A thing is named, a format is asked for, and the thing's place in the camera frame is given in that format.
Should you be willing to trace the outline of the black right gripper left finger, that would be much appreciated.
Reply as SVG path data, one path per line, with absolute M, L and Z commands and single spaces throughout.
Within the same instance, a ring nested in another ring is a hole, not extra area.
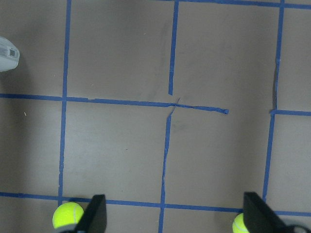
M 75 226 L 74 233 L 104 233 L 107 228 L 105 195 L 94 195 L 82 218 Z

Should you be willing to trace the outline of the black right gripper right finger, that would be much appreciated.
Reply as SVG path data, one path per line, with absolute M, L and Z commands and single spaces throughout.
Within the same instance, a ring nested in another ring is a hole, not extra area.
M 288 233 L 288 227 L 256 192 L 243 195 L 243 221 L 250 233 Z

